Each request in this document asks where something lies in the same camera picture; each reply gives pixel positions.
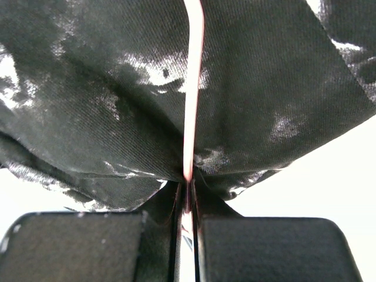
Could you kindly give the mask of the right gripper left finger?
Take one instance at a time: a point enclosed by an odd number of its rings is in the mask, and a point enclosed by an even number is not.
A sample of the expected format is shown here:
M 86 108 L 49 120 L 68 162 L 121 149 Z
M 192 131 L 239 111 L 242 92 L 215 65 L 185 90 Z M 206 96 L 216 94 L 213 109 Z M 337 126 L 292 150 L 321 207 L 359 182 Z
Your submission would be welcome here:
M 135 281 L 140 213 L 28 213 L 1 243 L 1 281 Z

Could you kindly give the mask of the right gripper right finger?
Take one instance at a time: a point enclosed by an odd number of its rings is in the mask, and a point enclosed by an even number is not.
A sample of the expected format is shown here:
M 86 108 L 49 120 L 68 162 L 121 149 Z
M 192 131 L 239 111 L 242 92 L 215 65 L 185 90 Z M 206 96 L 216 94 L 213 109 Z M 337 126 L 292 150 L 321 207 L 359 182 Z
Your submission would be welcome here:
M 200 226 L 201 281 L 361 281 L 331 220 L 207 217 Z

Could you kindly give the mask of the black white patterned trousers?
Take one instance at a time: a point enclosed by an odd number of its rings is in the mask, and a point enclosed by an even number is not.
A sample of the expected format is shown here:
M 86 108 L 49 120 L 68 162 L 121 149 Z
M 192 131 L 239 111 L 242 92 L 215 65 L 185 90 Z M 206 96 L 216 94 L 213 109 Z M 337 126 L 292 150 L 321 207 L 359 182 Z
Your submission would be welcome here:
M 2 1 L 1 166 L 86 213 L 140 213 L 135 281 L 177 281 L 184 1 Z M 198 236 L 245 190 L 375 115 L 375 2 L 200 1 Z

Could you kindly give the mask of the pink hanger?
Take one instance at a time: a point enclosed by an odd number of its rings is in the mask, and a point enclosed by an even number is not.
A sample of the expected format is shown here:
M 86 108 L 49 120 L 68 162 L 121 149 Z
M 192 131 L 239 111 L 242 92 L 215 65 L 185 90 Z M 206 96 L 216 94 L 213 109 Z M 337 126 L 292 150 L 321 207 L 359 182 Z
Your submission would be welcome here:
M 200 1 L 184 1 L 189 20 L 189 47 L 187 56 L 186 97 L 183 132 L 183 176 L 186 186 L 184 214 L 191 216 L 193 236 L 194 280 L 200 281 L 199 236 L 197 196 L 194 184 L 194 141 L 196 133 L 196 114 L 200 83 L 204 39 L 204 15 Z

